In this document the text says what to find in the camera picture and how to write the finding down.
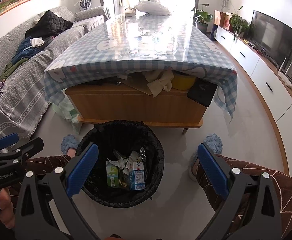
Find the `person's left hand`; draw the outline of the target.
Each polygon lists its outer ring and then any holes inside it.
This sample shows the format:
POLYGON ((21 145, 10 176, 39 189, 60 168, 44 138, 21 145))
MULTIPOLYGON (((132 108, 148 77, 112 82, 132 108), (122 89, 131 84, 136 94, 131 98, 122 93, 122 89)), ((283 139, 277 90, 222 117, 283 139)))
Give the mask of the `person's left hand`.
POLYGON ((0 191, 0 220, 8 229, 15 226, 15 214, 8 187, 0 191))

